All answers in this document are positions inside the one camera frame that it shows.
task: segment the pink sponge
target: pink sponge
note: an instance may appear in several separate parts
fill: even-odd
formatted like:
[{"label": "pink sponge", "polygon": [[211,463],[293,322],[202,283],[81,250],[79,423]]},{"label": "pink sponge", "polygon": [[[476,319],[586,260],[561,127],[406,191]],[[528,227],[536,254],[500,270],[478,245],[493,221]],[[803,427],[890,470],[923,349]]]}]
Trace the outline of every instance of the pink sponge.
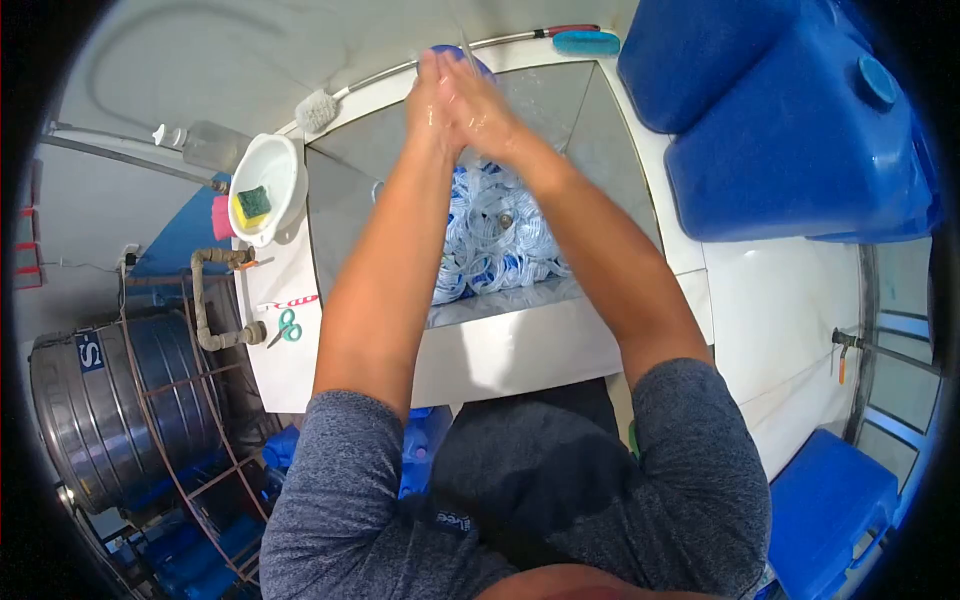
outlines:
[{"label": "pink sponge", "polygon": [[217,196],[213,199],[213,208],[210,210],[210,221],[213,223],[213,237],[217,241],[226,240],[229,237],[236,237],[233,227],[230,226],[229,198],[227,196]]}]

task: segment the wall outlet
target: wall outlet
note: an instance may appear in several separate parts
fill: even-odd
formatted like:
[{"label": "wall outlet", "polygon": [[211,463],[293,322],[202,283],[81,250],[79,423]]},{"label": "wall outlet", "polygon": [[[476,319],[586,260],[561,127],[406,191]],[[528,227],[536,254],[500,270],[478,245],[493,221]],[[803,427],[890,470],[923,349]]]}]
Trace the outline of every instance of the wall outlet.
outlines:
[{"label": "wall outlet", "polygon": [[138,252],[140,252],[139,244],[127,244],[123,247],[120,258],[117,259],[117,266],[120,267],[122,273],[126,272],[127,254],[137,254]]}]

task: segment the yellow green sponge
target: yellow green sponge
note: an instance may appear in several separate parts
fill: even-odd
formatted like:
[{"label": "yellow green sponge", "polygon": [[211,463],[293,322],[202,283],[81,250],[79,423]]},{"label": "yellow green sponge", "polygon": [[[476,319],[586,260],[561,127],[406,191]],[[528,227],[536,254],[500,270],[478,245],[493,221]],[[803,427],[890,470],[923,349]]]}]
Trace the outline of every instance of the yellow green sponge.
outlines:
[{"label": "yellow green sponge", "polygon": [[270,213],[270,201],[267,200],[267,190],[258,185],[246,192],[237,192],[230,201],[233,203],[233,212],[243,229],[260,225]]}]

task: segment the stainless steel water tank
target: stainless steel water tank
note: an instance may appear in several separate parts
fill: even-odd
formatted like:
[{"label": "stainless steel water tank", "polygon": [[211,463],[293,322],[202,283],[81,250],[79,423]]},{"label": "stainless steel water tank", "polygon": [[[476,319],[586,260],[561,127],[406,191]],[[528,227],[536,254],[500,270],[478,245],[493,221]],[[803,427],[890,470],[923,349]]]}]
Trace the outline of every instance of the stainless steel water tank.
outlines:
[{"label": "stainless steel water tank", "polygon": [[[198,374],[181,314],[129,320],[128,328],[145,390]],[[47,449],[84,509],[137,510],[169,489],[169,474],[137,403],[119,324],[37,338],[30,378]],[[214,386],[207,387],[219,406]],[[147,396],[147,406],[177,471],[219,447],[200,381]]]}]

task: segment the white wall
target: white wall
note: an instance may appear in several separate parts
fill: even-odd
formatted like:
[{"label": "white wall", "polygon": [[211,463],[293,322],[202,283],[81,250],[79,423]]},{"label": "white wall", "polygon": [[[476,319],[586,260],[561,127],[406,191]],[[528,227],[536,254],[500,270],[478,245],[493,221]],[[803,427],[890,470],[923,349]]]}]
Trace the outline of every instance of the white wall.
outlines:
[{"label": "white wall", "polygon": [[[126,244],[145,250],[197,192],[197,183],[40,145],[36,199],[40,258],[113,269]],[[42,267],[42,287],[13,293],[16,338],[64,331],[116,311],[117,275],[91,267]]]},{"label": "white wall", "polygon": [[626,35],[637,0],[124,0],[80,55],[59,120],[149,139],[207,119],[273,132],[314,89],[333,91],[468,39],[596,23]]}]

